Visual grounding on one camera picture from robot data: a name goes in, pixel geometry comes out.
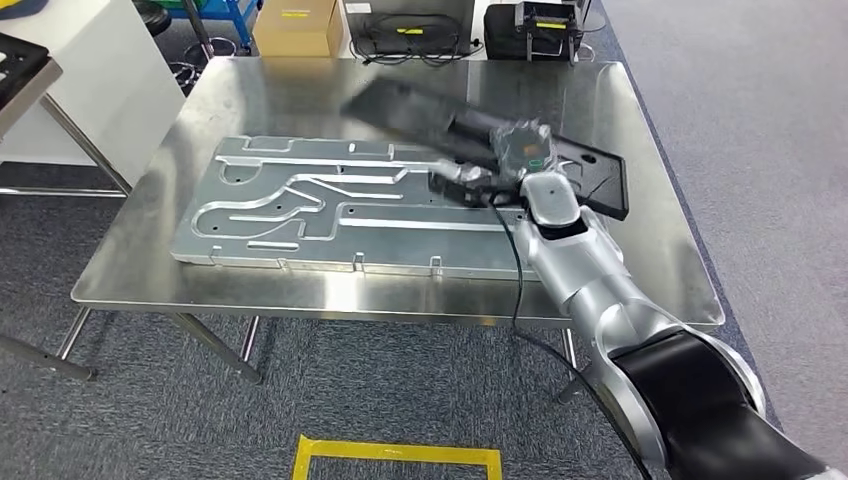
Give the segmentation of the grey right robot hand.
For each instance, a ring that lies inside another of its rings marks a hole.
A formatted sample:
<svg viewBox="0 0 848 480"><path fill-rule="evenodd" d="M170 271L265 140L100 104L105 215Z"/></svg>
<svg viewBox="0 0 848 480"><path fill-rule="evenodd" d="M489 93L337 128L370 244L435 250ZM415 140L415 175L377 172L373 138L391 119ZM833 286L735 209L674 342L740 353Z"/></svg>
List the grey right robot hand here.
<svg viewBox="0 0 848 480"><path fill-rule="evenodd" d="M551 128L536 119L492 129L489 143L497 160L497 178L503 184L520 183L525 176L547 171L555 163Z"/></svg>

